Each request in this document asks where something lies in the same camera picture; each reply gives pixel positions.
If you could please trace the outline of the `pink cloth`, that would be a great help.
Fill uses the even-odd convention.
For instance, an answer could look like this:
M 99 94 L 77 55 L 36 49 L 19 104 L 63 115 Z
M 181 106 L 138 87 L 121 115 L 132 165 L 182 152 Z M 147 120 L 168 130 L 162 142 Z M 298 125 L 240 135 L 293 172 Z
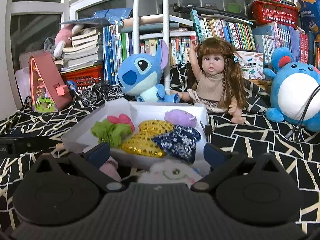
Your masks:
M 118 163 L 112 157 L 109 157 L 108 160 L 99 168 L 101 172 L 113 178 L 114 180 L 120 182 L 121 177 L 117 171 Z

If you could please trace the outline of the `green and pink scrunchie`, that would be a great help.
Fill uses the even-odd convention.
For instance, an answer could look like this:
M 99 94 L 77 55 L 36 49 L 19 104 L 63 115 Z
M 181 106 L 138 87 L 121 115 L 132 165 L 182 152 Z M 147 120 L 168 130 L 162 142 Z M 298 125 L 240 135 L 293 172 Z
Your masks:
M 123 139 L 135 130 L 134 124 L 126 114 L 108 115 L 103 121 L 96 121 L 90 129 L 99 143 L 106 142 L 110 148 L 119 148 Z

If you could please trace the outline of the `blue brocade pouch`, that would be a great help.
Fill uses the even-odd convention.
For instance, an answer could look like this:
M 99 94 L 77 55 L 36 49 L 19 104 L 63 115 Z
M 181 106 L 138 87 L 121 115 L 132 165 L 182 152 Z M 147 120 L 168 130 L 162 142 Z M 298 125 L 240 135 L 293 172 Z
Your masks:
M 195 128 L 175 125 L 170 132 L 157 135 L 152 141 L 166 154 L 193 164 L 196 155 L 196 143 L 201 135 Z

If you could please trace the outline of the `white fluffy plush toy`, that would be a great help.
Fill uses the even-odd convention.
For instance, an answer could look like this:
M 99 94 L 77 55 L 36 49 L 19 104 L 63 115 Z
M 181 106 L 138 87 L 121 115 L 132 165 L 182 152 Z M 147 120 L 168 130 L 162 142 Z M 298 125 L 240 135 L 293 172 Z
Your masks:
M 189 165 L 180 161 L 165 160 L 153 164 L 148 171 L 140 175 L 137 182 L 142 184 L 185 183 L 191 187 L 201 179 L 202 176 Z

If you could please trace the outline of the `gold sequin heart pillow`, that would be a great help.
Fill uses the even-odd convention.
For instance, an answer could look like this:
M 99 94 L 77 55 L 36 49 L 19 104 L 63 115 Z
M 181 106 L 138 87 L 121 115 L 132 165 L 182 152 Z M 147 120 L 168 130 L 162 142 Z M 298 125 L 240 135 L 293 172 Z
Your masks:
M 141 155 L 152 158 L 163 158 L 165 152 L 153 142 L 153 138 L 171 132 L 173 124 L 163 120 L 146 120 L 139 124 L 138 133 L 127 139 L 120 149 L 127 154 Z

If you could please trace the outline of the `purple plush toy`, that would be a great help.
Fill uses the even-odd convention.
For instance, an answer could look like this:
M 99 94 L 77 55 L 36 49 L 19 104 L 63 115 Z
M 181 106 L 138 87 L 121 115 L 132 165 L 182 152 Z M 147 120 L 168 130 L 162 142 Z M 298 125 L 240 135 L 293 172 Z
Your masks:
M 195 128 L 197 126 L 196 116 L 180 109 L 173 109 L 171 111 L 166 112 L 164 120 L 173 125 L 180 125 L 192 128 Z

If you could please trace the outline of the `white cardboard box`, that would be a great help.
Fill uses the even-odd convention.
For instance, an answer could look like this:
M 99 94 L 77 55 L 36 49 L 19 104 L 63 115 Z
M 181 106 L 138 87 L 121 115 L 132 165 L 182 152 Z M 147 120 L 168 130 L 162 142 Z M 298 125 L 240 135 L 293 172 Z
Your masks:
M 210 172 L 210 165 L 205 161 L 203 148 L 206 144 L 206 136 L 201 125 L 208 125 L 208 114 L 204 105 L 196 104 L 190 106 L 187 103 L 165 103 L 165 102 L 134 102 L 124 98 L 114 101 L 107 101 L 105 104 L 91 114 L 84 117 L 74 125 L 61 139 L 66 150 L 74 153 L 81 153 L 87 147 L 98 144 L 98 139 L 90 131 L 97 121 L 106 119 L 108 115 L 117 116 L 126 114 L 138 132 L 138 125 L 146 120 L 163 120 L 165 113 L 173 109 L 180 109 L 196 117 L 197 127 L 201 140 L 196 143 L 195 161 L 191 167 L 198 170 L 201 176 Z

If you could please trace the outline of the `black white patterned blanket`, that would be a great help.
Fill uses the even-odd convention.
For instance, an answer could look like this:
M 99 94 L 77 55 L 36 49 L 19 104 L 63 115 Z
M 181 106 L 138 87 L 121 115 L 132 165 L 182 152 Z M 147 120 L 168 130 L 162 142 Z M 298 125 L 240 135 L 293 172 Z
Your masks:
M 303 194 L 303 205 L 297 224 L 310 233 L 319 228 L 319 134 L 303 129 L 301 141 L 286 139 L 291 129 L 287 122 L 268 121 L 263 111 L 270 98 L 257 85 L 245 83 L 248 110 L 246 122 L 234 125 L 227 114 L 214 114 L 218 126 L 214 130 L 213 144 L 225 151 L 237 151 L 249 157 L 268 152 L 276 156 Z M 46 135 L 60 141 L 61 137 L 81 119 L 94 111 L 76 101 L 57 113 L 36 113 L 29 102 L 12 116 L 1 121 L 1 133 L 16 137 Z M 1 229 L 11 230 L 19 225 L 12 205 L 12 196 L 37 159 L 37 153 L 25 153 L 17 158 L 1 160 Z

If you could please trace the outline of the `pink triangular toy house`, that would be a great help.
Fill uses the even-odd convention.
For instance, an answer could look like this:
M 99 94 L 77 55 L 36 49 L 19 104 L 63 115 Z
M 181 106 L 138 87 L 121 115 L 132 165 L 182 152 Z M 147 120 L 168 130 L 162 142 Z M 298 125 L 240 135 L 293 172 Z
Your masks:
M 58 112 L 71 103 L 72 97 L 49 52 L 29 59 L 30 96 L 33 111 Z

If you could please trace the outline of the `blue Stitch plush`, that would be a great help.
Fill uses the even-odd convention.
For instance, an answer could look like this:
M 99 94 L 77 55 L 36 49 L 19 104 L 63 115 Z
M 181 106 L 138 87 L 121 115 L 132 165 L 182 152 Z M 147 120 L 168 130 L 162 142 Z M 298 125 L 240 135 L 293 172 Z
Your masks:
M 154 56 L 133 54 L 118 69 L 118 85 L 121 91 L 139 102 L 178 103 L 178 94 L 167 94 L 160 84 L 163 70 L 169 62 L 169 49 L 163 39 L 159 40 Z

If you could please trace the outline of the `blue round plush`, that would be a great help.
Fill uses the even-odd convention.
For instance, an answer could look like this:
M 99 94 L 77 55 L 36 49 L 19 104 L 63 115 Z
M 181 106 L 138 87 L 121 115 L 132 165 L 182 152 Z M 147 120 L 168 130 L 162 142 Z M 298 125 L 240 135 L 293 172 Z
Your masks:
M 271 56 L 273 69 L 263 70 L 272 80 L 271 107 L 266 117 L 272 122 L 300 122 L 308 130 L 319 131 L 319 93 L 308 103 L 313 91 L 319 87 L 319 70 L 306 63 L 295 62 L 288 48 L 277 48 Z

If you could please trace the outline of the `stack of books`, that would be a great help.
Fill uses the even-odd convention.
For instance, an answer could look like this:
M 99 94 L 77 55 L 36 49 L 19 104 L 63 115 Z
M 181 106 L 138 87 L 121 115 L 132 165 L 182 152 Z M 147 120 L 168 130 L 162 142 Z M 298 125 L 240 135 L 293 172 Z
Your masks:
M 61 73 L 102 63 L 102 59 L 103 30 L 85 25 L 80 33 L 72 37 L 71 46 L 63 48 L 61 57 L 57 58 Z

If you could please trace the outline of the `pink white bunny plush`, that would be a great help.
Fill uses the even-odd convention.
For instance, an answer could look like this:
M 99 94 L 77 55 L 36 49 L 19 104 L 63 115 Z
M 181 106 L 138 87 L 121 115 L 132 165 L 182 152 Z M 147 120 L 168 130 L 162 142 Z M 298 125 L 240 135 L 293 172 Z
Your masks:
M 53 57 L 61 57 L 63 48 L 71 46 L 72 37 L 80 33 L 84 24 L 66 24 L 56 35 Z

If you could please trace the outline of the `blue cardboard box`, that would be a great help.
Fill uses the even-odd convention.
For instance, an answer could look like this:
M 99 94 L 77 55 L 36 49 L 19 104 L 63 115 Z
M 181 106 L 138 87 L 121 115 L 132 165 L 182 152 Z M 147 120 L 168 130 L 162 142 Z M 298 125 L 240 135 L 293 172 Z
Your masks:
M 319 0 L 297 0 L 297 8 L 302 28 L 319 35 Z

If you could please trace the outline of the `white pipe rack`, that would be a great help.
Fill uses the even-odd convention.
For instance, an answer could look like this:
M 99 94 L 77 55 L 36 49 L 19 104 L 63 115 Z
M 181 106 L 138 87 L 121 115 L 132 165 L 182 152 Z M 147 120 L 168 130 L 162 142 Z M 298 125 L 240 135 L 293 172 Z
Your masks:
M 170 43 L 170 15 L 169 15 L 169 0 L 162 0 L 163 5 L 163 15 L 162 15 L 162 37 L 167 46 Z M 133 45 L 133 54 L 138 54 L 140 52 L 140 36 L 139 36 L 139 0 L 133 0 L 133 34 L 132 34 L 132 45 Z M 153 31 L 160 32 L 160 25 L 157 23 L 145 24 L 142 27 L 149 27 L 147 30 L 143 30 L 143 32 L 151 33 Z M 164 87 L 167 94 L 170 93 L 170 65 L 167 63 L 167 66 L 164 68 Z

